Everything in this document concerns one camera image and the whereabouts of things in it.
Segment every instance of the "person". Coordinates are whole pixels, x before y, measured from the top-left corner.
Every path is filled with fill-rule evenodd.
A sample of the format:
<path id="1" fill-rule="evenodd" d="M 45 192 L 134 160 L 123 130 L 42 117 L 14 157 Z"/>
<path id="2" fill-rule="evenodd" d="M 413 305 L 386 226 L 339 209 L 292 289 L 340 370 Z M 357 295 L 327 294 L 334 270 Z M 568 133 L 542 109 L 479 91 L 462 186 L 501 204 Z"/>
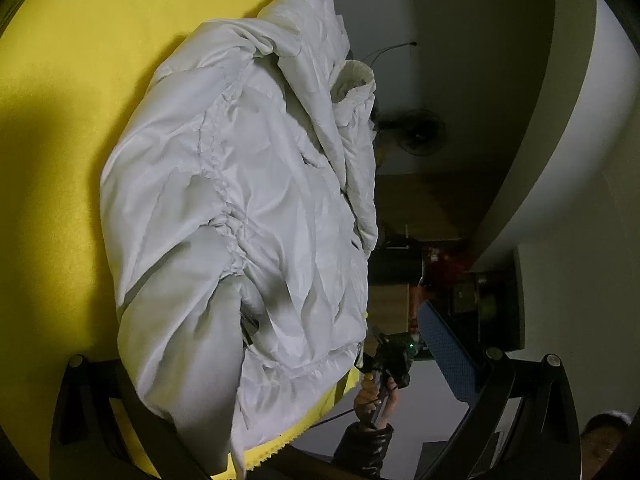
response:
<path id="1" fill-rule="evenodd" d="M 353 408 L 359 420 L 344 431 L 334 452 L 334 465 L 365 478 L 380 477 L 386 450 L 394 434 L 389 418 L 396 410 L 400 399 L 400 393 L 392 378 L 388 380 L 386 387 L 389 392 L 388 399 L 376 421 L 377 429 L 374 430 L 366 425 L 366 420 L 382 401 L 378 398 L 380 392 L 373 382 L 373 375 L 364 375 L 360 391 L 353 401 Z"/>
<path id="2" fill-rule="evenodd" d="M 580 436 L 582 480 L 591 480 L 622 440 L 631 420 L 626 413 L 605 412 L 591 418 Z"/>

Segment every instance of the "human hand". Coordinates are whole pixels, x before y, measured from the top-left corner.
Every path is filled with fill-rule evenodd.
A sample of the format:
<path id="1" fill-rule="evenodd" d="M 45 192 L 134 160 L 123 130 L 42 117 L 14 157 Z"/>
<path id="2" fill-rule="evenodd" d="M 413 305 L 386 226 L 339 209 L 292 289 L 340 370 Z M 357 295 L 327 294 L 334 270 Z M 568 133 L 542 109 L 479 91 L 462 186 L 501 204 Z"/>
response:
<path id="1" fill-rule="evenodd" d="M 389 422 L 389 418 L 392 413 L 396 410 L 396 406 L 398 405 L 398 400 L 400 399 L 400 393 L 398 391 L 398 386 L 393 378 L 389 378 L 386 389 L 388 391 L 388 397 L 386 400 L 386 405 L 380 413 L 378 420 L 376 421 L 376 427 L 379 430 L 386 428 L 386 425 Z M 353 409 L 355 410 L 356 415 L 360 419 L 362 423 L 367 420 L 369 413 L 373 412 L 380 402 L 381 399 L 378 398 L 380 395 L 380 391 L 378 387 L 373 382 L 372 374 L 365 374 L 362 378 L 362 382 L 360 383 L 360 391 L 353 401 Z"/>

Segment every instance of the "black hair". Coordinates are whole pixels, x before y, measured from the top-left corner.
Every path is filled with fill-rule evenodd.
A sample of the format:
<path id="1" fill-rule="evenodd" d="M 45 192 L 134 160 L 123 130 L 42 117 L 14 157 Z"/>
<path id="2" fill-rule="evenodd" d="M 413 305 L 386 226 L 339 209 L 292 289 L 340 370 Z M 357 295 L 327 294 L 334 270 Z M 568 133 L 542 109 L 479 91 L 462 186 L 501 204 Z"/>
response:
<path id="1" fill-rule="evenodd" d="M 621 434 L 625 434 L 629 426 L 631 426 L 631 419 L 626 413 L 616 411 L 604 412 L 590 418 L 584 430 L 582 430 L 581 436 L 585 436 L 599 428 L 614 428 Z"/>

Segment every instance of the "yellow surface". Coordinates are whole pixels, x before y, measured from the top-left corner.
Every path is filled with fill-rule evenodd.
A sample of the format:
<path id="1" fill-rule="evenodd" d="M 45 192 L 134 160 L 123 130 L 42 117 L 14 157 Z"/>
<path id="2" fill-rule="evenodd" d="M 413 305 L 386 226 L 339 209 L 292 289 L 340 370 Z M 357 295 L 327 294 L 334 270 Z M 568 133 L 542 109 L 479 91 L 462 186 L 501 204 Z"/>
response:
<path id="1" fill-rule="evenodd" d="M 187 34 L 268 1 L 26 0 L 0 37 L 0 424 L 40 478 L 66 360 L 116 357 L 104 160 Z M 291 434 L 332 404 L 329 393 Z"/>

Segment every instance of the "jacket sleeve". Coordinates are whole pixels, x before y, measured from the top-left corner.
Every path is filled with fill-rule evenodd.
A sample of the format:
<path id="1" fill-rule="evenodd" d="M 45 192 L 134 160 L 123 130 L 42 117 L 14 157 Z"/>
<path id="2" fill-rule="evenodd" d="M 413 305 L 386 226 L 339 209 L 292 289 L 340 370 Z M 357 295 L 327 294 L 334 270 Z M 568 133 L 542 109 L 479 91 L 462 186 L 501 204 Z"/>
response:
<path id="1" fill-rule="evenodd" d="M 383 430 L 365 431 L 359 422 L 354 422 L 345 430 L 332 463 L 365 478 L 379 478 L 393 434 L 390 424 Z"/>

